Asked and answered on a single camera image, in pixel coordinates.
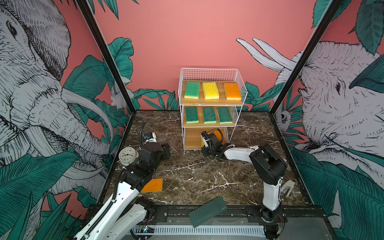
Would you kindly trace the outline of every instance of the alarm clock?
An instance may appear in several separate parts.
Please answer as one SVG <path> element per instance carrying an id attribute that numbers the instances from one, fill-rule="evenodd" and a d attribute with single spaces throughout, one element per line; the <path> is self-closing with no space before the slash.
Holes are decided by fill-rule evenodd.
<path id="1" fill-rule="evenodd" d="M 122 165 L 130 165 L 137 157 L 139 153 L 132 147 L 125 147 L 119 153 L 119 159 Z"/>

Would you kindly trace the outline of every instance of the black frame post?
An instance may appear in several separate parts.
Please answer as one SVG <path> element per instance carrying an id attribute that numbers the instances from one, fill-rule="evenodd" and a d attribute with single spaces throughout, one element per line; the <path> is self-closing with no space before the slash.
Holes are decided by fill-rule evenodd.
<path id="1" fill-rule="evenodd" d="M 307 46 L 305 47 L 303 54 L 301 55 L 299 61 L 297 62 L 295 68 L 292 70 L 291 75 L 289 76 L 287 82 L 285 83 L 280 95 L 277 97 L 275 103 L 273 104 L 270 113 L 275 114 L 277 108 L 283 102 L 285 95 L 287 95 L 289 89 L 292 87 L 293 83 L 299 76 L 300 71 L 304 67 L 308 58 L 311 56 L 312 51 L 316 47 L 317 43 L 320 41 L 322 35 L 327 29 L 329 23 L 332 21 L 333 16 L 336 11 L 339 9 L 340 5 L 343 3 L 343 0 L 332 0 L 328 9 L 324 13 L 324 16 L 321 18 L 316 30 L 312 34 L 311 39 L 309 40 Z"/>
<path id="2" fill-rule="evenodd" d="M 103 55 L 105 62 L 107 63 L 113 78 L 115 79 L 117 85 L 119 86 L 119 89 L 121 91 L 121 94 L 123 95 L 129 111 L 134 114 L 136 112 L 135 107 L 133 106 L 133 103 L 127 93 L 127 90 L 125 88 L 124 83 L 121 80 L 119 70 L 116 67 L 116 64 L 111 56 L 111 53 L 108 49 L 107 44 L 104 42 L 103 35 L 100 32 L 100 29 L 96 23 L 96 20 L 93 16 L 92 11 L 88 7 L 87 0 L 76 0 L 77 4 L 79 5 L 80 11 L 84 16 L 85 21 L 88 24 L 89 29 L 91 30 L 91 33 L 93 37 L 95 38 L 95 41 L 97 45 L 100 48 L 101 54 Z"/>

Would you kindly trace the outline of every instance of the middle shelf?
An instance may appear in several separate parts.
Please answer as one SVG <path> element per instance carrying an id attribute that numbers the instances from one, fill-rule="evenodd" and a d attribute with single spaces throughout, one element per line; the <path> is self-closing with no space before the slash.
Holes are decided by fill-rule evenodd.
<path id="1" fill-rule="evenodd" d="M 237 112 L 237 109 L 235 106 L 232 106 L 232 107 L 228 107 L 229 108 L 229 112 L 231 113 L 231 117 L 232 117 L 232 123 L 228 123 L 228 124 L 220 124 L 219 122 L 219 118 L 218 118 L 218 113 L 217 113 L 217 106 L 214 106 L 213 108 L 215 109 L 215 114 L 216 114 L 216 120 L 217 122 L 216 123 L 204 123 L 204 116 L 203 116 L 203 107 L 206 107 L 206 106 L 196 106 L 197 107 L 197 114 L 198 114 L 198 117 L 199 117 L 199 122 L 197 123 L 187 123 L 187 118 L 186 118 L 186 114 L 185 114 L 185 108 L 186 107 L 189 107 L 189 106 L 181 106 L 182 107 L 182 127 L 234 127 L 236 122 L 237 122 L 237 119 L 238 119 L 238 112 Z"/>

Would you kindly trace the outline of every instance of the clock face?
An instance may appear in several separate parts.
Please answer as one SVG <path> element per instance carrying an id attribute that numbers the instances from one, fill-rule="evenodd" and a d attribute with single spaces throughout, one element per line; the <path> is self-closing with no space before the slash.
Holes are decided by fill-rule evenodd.
<path id="1" fill-rule="evenodd" d="M 119 159 L 121 161 L 130 161 L 136 155 L 136 150 L 132 147 L 125 147 L 119 153 Z"/>

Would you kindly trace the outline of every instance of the bottom shelf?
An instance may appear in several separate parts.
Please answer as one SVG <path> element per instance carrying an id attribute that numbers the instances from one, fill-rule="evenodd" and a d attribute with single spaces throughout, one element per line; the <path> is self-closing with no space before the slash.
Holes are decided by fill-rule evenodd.
<path id="1" fill-rule="evenodd" d="M 219 127 L 221 132 L 223 133 L 223 144 L 226 143 L 227 137 L 227 131 L 225 130 L 224 127 Z M 184 149 L 185 150 L 201 150 L 202 148 L 202 140 L 201 140 L 201 133 L 203 131 L 209 131 L 212 130 L 211 127 L 186 127 L 184 128 L 184 139 L 185 139 L 185 144 L 184 144 Z M 220 132 L 217 130 L 212 131 L 214 134 L 216 134 L 217 138 L 221 140 L 221 135 Z"/>

